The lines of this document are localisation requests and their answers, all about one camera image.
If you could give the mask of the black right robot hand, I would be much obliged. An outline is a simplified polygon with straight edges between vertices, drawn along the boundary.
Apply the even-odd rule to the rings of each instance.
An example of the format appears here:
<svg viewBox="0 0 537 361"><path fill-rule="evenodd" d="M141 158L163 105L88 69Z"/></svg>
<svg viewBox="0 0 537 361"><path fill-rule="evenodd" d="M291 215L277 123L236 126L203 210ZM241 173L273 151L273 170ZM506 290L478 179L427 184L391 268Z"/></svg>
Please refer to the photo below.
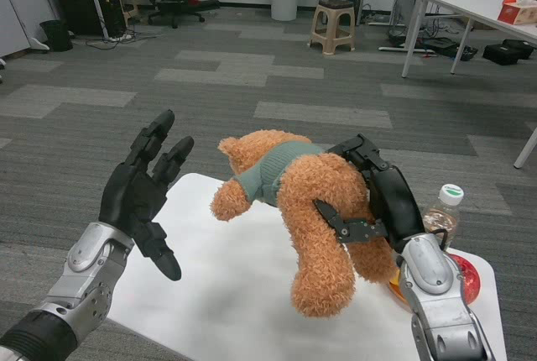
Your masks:
<svg viewBox="0 0 537 361"><path fill-rule="evenodd" d="M399 255L414 235L425 232L420 210L399 168L383 160L379 148L363 134L327 150L354 165L369 189L369 207L375 221L352 218L347 221L334 207L316 200L315 207L340 243L366 243L385 238Z"/></svg>

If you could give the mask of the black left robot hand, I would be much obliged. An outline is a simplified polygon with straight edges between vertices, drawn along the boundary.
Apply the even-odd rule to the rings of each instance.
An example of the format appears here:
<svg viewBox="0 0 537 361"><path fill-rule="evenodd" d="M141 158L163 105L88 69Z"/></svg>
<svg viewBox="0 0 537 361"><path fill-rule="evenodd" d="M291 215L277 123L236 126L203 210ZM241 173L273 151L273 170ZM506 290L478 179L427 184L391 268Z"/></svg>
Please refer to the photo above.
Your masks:
<svg viewBox="0 0 537 361"><path fill-rule="evenodd" d="M154 221L194 146L194 139L186 136L170 151L159 152L174 121L175 114L168 109L141 129L126 159L105 185L98 220L128 235L144 257L177 281L181 278L179 263L165 242L165 231Z"/></svg>

